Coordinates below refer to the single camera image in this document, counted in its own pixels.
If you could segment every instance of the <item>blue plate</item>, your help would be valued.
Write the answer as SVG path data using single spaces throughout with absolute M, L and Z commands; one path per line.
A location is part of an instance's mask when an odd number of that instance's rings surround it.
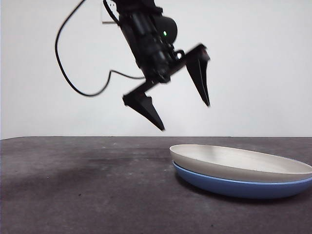
M 247 182 L 198 174 L 180 167 L 175 162 L 173 162 L 173 165 L 179 176 L 190 184 L 227 196 L 252 199 L 282 198 L 298 194 L 312 185 L 312 177 L 292 182 Z

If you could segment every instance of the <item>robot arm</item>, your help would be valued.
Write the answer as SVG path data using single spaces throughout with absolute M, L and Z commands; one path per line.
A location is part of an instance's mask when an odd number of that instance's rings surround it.
M 177 26 L 162 15 L 154 0 L 113 0 L 117 5 L 120 26 L 146 81 L 123 96 L 124 104 L 133 108 L 160 130 L 163 123 L 145 92 L 158 83 L 167 83 L 170 76 L 186 65 L 204 103 L 209 106 L 206 69 L 210 60 L 202 44 L 184 54 L 175 51 L 173 43 Z

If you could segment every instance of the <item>ceramic plate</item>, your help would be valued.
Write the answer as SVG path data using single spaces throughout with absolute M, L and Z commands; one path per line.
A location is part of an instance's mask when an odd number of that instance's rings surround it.
M 290 182 L 312 177 L 312 166 L 290 158 L 212 145 L 175 145 L 173 160 L 199 174 L 249 182 Z
M 174 167 L 184 180 L 201 189 L 227 196 L 253 199 L 282 198 L 298 194 L 312 185 L 312 177 L 292 182 L 259 183 L 215 178 Z

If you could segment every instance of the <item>gripper jaw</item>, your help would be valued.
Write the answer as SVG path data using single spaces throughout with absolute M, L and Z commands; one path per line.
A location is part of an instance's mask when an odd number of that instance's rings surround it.
M 168 75 L 172 75 L 186 65 L 186 68 L 197 88 L 203 102 L 210 106 L 208 88 L 207 88 L 207 64 L 210 60 L 206 47 L 202 44 L 195 47 L 182 58 L 177 59 L 170 66 Z M 152 81 L 146 79 L 146 82 L 123 96 L 123 101 L 126 106 L 131 107 L 160 130 L 165 130 L 164 125 L 152 103 L 152 98 L 145 95 L 145 92 L 158 84 L 155 79 Z

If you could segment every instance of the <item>white plate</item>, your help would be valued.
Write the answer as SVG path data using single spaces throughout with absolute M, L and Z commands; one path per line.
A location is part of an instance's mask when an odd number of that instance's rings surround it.
M 181 167 L 217 178 L 250 182 L 290 182 L 312 177 L 312 166 L 286 157 L 212 145 L 174 145 Z

